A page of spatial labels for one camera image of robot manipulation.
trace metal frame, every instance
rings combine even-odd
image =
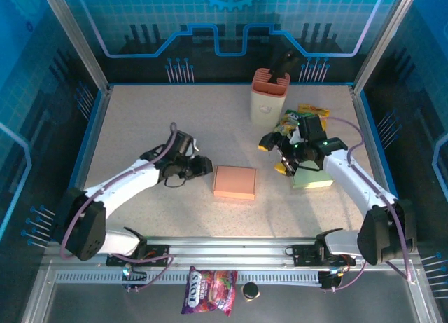
[[[316,287],[316,273],[328,268],[294,267],[293,259],[284,254],[292,244],[310,245],[309,238],[152,238],[154,245],[170,245],[170,253],[176,260],[161,284],[185,284],[191,265],[198,269],[240,270],[239,283],[253,280],[263,284],[296,284]],[[106,266],[106,256],[95,256],[86,262],[78,259],[62,260],[60,246],[51,243],[42,260],[41,270],[34,283],[23,322],[40,323],[45,319],[48,304],[56,284],[129,284],[121,278],[123,269]],[[404,270],[403,261],[393,261]],[[415,284],[409,285],[410,294],[419,321],[442,323],[432,294],[427,291],[428,280],[418,254],[411,255],[411,267]],[[361,263],[353,267],[359,271]],[[152,280],[162,269],[148,268],[148,280]],[[386,264],[368,266],[368,272],[392,270]]]
[[[367,152],[371,155],[370,162],[372,164],[372,170],[375,179],[384,188],[388,188],[389,186],[379,158],[378,149],[372,136],[372,131],[369,127],[360,93],[395,34],[398,25],[403,20],[412,1],[399,0],[394,13],[382,32],[381,38],[375,44],[356,77],[355,87],[353,89],[353,104],[361,129],[366,136],[366,148]],[[109,84],[106,77],[96,61],[93,52],[90,50],[75,18],[71,14],[67,3],[65,0],[48,0],[48,3],[61,22],[67,36],[80,55],[98,88],[104,94],[107,94],[109,92]],[[92,132],[95,130],[95,134],[99,134],[99,130],[101,129],[108,100],[109,98],[107,97],[101,106],[99,106],[99,113],[93,117],[94,121],[91,121],[94,125]],[[80,163],[82,163],[81,167],[88,167],[89,161],[91,160],[89,149],[95,147],[94,142],[95,136],[88,135],[86,150],[80,159]],[[82,186],[84,180],[82,172],[74,176],[76,185]],[[296,268],[293,265],[292,258],[285,255],[285,248],[292,244],[308,245],[313,242],[313,238],[153,238],[151,240],[153,244],[170,245],[171,253],[176,255],[176,260],[171,267],[171,273],[177,273],[176,279],[169,277],[169,279],[162,281],[168,283],[179,282],[182,284],[185,281],[179,275],[185,275],[191,265],[203,269],[237,269],[241,270],[243,274],[247,274],[248,278],[257,277],[254,275],[261,273],[262,277],[263,275],[268,275],[269,281],[266,282],[271,282],[272,284],[279,282],[275,278],[275,275],[281,275],[284,272],[288,272],[289,275],[307,275],[315,273],[318,270],[328,270],[327,268]],[[77,280],[79,280],[79,283],[95,284],[105,282],[106,278],[107,283],[123,283],[120,277],[114,277],[112,275],[121,273],[121,268],[107,267],[105,265],[105,256],[96,256],[86,262],[80,262],[77,259],[67,261],[61,260],[58,251],[59,245],[53,243],[45,251],[41,269],[38,272],[22,319],[23,322],[34,323],[44,321],[55,284],[57,283],[78,283]],[[419,255],[411,255],[411,262],[416,283],[410,284],[409,290],[420,322],[442,322],[442,318],[437,311],[435,300],[429,289],[428,280],[426,279]],[[394,264],[399,269],[404,269],[403,261],[394,261]],[[359,270],[359,268],[360,264],[352,268],[352,270]],[[154,277],[160,269],[152,268],[148,271],[148,277]],[[366,270],[378,272],[391,269],[387,265],[382,264],[368,266]],[[101,276],[95,277],[95,275],[105,274],[108,275],[106,278]]]
[[[65,0],[47,0],[70,42],[83,61],[98,89],[106,94],[109,83]]]
[[[354,81],[354,92],[359,95],[367,83],[372,72],[381,59],[387,45],[391,42],[393,36],[397,32],[398,26],[403,21],[407,11],[414,0],[398,0],[394,11],[389,16],[389,20],[383,30],[378,34],[378,39],[370,50],[361,69]]]

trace cardboard box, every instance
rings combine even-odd
[[[255,199],[256,169],[218,165],[213,194],[216,197]]]

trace beige table surface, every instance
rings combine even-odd
[[[279,154],[257,149],[270,130],[251,125],[250,97],[249,85],[115,86],[85,187],[109,179],[165,143],[172,121],[199,140],[201,154],[214,165],[254,167],[257,182],[255,200],[243,202],[214,197],[213,174],[181,188],[159,184],[117,209],[109,225],[170,237],[314,237],[331,228],[360,228],[360,212],[337,183],[293,190],[290,179],[274,170]],[[284,109],[297,109],[299,103],[328,108],[332,116],[358,124],[347,86],[292,85]],[[348,146],[360,140],[354,129],[337,121],[328,121],[328,136]],[[365,148],[354,157],[371,174]]]

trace robotic arm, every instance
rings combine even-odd
[[[416,248],[416,224],[410,202],[399,201],[384,190],[351,157],[351,151],[339,138],[328,139],[317,115],[302,116],[295,129],[287,135],[272,132],[265,135],[258,148],[271,151],[277,147],[281,163],[276,170],[286,176],[294,176],[305,161],[314,161],[319,170],[325,170],[342,186],[363,215],[360,231],[328,231],[318,235],[325,256],[362,256],[368,263],[376,265],[403,257],[397,222],[390,213],[391,205],[399,218],[405,234],[406,248]]]
[[[120,174],[85,191],[69,189],[57,208],[50,228],[51,238],[81,261],[96,254],[143,258],[147,253],[146,239],[130,228],[125,228],[124,231],[107,230],[107,219],[136,194],[162,181],[166,185],[171,176],[178,175],[185,183],[212,172],[211,161],[207,157],[198,156],[198,152],[195,138],[180,130],[172,130],[167,144],[145,152]],[[86,203],[84,212],[70,230],[71,222]],[[67,231],[69,237],[64,242]]]

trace glass panel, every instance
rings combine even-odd
[[[112,83],[352,82],[395,0],[67,0]]]
[[[0,317],[19,322],[48,238],[30,209],[67,188],[97,89],[46,0],[0,0],[0,32]]]
[[[447,296],[448,8],[415,0],[365,94],[400,198],[414,203],[419,250],[436,297]],[[436,254],[442,253],[439,259]],[[439,298],[441,312],[448,302]]]

